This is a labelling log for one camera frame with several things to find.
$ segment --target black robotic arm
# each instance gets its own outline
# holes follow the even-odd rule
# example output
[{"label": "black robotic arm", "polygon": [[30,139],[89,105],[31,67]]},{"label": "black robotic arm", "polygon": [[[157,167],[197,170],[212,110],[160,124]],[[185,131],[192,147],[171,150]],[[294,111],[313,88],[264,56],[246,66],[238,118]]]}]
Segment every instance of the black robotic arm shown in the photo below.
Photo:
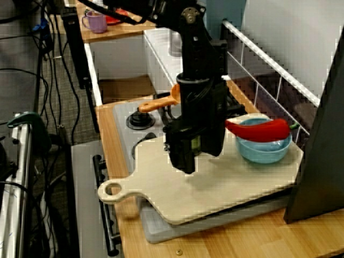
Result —
[{"label": "black robotic arm", "polygon": [[227,74],[227,42],[210,38],[203,22],[205,7],[196,0],[104,0],[105,5],[141,16],[142,20],[136,22],[88,0],[79,1],[127,23],[149,20],[181,35],[183,73],[177,76],[177,83],[182,115],[163,129],[166,149],[172,165],[187,174],[195,171],[199,152],[218,156],[223,148],[226,118],[243,114],[245,108],[228,108],[230,93],[222,79]]}]

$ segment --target orange utensil handle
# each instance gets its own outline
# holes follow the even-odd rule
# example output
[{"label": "orange utensil handle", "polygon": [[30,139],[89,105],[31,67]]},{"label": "orange utensil handle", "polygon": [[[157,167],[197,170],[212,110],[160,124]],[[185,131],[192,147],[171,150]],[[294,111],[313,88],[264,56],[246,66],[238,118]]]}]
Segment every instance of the orange utensil handle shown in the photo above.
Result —
[{"label": "orange utensil handle", "polygon": [[139,105],[139,111],[142,113],[151,112],[164,106],[176,105],[178,102],[172,96],[154,99],[152,101],[143,102]]}]

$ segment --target green clamp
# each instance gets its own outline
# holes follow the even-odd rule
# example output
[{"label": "green clamp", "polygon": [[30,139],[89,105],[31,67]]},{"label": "green clamp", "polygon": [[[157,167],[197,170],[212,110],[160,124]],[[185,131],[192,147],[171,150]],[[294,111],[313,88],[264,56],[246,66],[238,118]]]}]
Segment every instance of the green clamp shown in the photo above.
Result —
[{"label": "green clamp", "polygon": [[24,124],[32,126],[34,152],[42,155],[47,154],[52,147],[52,142],[42,118],[36,112],[25,112],[9,121],[7,127],[15,128]]}]

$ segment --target cardboard box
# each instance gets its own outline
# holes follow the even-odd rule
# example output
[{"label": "cardboard box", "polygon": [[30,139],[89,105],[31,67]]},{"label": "cardboard box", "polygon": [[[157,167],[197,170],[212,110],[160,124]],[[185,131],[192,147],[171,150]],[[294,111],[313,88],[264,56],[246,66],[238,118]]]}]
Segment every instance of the cardboard box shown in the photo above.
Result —
[{"label": "cardboard box", "polygon": [[155,94],[148,76],[124,78],[114,80],[100,80],[98,82],[103,104],[126,101]]}]

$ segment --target light blue bowl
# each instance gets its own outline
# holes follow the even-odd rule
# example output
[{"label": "light blue bowl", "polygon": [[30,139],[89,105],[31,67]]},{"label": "light blue bowl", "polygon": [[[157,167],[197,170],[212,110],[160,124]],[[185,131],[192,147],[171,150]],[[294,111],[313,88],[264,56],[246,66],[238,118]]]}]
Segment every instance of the light blue bowl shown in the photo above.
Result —
[{"label": "light blue bowl", "polygon": [[[270,120],[267,118],[251,118],[241,122],[240,125],[257,125]],[[284,140],[272,142],[253,142],[237,137],[236,148],[244,158],[250,161],[269,164],[281,160],[288,152],[291,142],[291,134]]]}]

